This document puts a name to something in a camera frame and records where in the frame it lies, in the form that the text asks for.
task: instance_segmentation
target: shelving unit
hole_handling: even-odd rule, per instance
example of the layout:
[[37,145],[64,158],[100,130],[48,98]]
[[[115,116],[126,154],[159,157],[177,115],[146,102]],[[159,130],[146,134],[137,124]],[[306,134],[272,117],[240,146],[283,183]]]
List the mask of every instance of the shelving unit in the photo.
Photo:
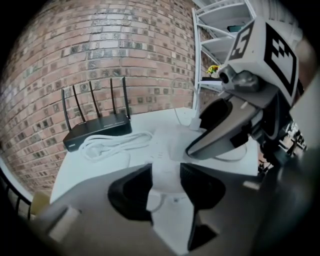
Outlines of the shelving unit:
[[[192,9],[195,39],[195,79],[194,87],[208,88],[220,92],[220,81],[201,81],[201,52],[209,56],[217,65],[226,61],[237,33],[230,33],[229,26],[244,26],[256,17],[249,0],[220,0],[198,10]],[[212,37],[201,41],[200,29],[205,29]],[[197,99],[193,98],[193,109],[197,107]]]

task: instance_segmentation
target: router antenna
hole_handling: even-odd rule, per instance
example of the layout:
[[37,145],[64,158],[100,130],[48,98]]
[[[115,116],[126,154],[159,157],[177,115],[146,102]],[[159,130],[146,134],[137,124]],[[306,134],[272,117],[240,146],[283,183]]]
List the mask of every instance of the router antenna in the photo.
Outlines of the router antenna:
[[61,98],[62,98],[62,107],[63,107],[63,113],[64,113],[64,119],[66,122],[66,126],[68,126],[69,132],[71,132],[71,127],[69,123],[69,118],[67,115],[67,108],[66,108],[66,100],[65,100],[65,90],[61,88]]
[[96,103],[96,100],[95,100],[94,92],[92,91],[91,81],[89,81],[89,86],[90,86],[91,97],[92,97],[93,104],[94,104],[94,107],[95,107],[96,115],[98,116],[98,118],[100,118],[101,115],[100,115],[98,107],[97,107],[97,103]]
[[128,103],[128,96],[127,96],[127,87],[126,87],[126,78],[122,78],[122,87],[123,87],[123,95],[124,95],[124,103],[125,103],[125,109],[126,109],[126,115],[128,116],[129,120],[130,118],[130,109],[129,109],[129,103]]
[[112,84],[112,78],[110,78],[110,89],[111,89],[111,99],[112,99],[112,107],[113,107],[113,113],[116,114],[116,105],[115,105],[115,98],[114,98],[114,87]]
[[76,102],[76,105],[78,106],[78,109],[79,109],[79,112],[80,112],[80,116],[82,118],[82,121],[85,122],[85,117],[84,117],[84,114],[82,114],[82,111],[81,111],[81,108],[79,106],[79,101],[78,101],[78,97],[76,95],[76,90],[75,90],[75,86],[72,85],[72,89],[73,89],[73,94],[74,94],[74,97],[75,97],[75,102]]

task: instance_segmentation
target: black and white pattern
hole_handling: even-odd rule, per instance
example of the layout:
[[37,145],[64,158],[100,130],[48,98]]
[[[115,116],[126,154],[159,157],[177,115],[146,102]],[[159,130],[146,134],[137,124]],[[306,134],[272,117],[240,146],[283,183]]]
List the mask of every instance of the black and white pattern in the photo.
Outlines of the black and white pattern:
[[237,34],[231,55],[229,57],[229,61],[240,59],[244,56],[253,27],[254,21],[252,21],[248,26],[246,26]]
[[265,24],[266,39],[264,61],[279,77],[292,96],[297,71],[297,57],[285,40],[268,23]]

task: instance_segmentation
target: white table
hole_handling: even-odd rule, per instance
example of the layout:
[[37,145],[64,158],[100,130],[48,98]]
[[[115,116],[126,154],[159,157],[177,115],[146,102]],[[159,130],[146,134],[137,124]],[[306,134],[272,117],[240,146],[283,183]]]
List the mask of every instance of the white table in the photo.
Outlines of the white table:
[[[194,110],[186,107],[178,108],[177,113],[183,125],[188,125],[191,117],[195,115]],[[149,131],[154,133],[157,127],[161,125],[172,126],[177,124],[178,120],[173,109],[135,114],[131,117],[133,132]],[[194,163],[216,170],[255,176],[258,174],[257,142],[252,138],[249,138],[246,147],[246,155],[242,160],[237,162],[223,162],[215,159],[207,159],[195,161]],[[148,147],[130,150],[131,158],[129,167],[146,163],[146,157],[149,155],[147,148]],[[243,156],[243,154],[244,149],[239,147],[223,154],[223,158],[237,159]],[[68,152],[56,177],[50,202],[54,202],[72,187],[87,179],[126,168],[126,166],[124,166],[125,161],[123,161],[123,157],[124,155],[119,153],[105,160],[92,163],[84,159],[81,156],[80,151]]]

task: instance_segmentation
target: black router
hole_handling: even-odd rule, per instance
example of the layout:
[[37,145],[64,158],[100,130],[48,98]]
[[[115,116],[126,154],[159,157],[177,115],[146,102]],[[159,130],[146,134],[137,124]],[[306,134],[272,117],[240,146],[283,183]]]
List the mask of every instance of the black router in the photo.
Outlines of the black router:
[[131,123],[130,123],[130,111],[129,111],[129,104],[128,104],[127,88],[126,88],[126,78],[124,77],[122,79],[126,114],[117,113],[116,111],[112,78],[110,78],[110,89],[111,89],[113,114],[110,114],[109,116],[103,117],[100,115],[97,107],[97,103],[95,100],[94,92],[92,91],[91,81],[89,81],[89,86],[90,86],[90,92],[91,92],[97,118],[89,121],[85,120],[85,117],[82,114],[81,108],[79,106],[75,86],[73,85],[72,86],[73,94],[75,97],[76,105],[80,112],[80,116],[82,118],[82,122],[76,124],[72,129],[70,127],[70,123],[67,115],[65,92],[63,88],[61,89],[64,118],[66,121],[66,125],[69,129],[69,133],[63,139],[63,143],[69,152],[78,150],[78,148],[84,142],[84,140],[91,135],[121,136],[121,135],[126,135],[132,132]]

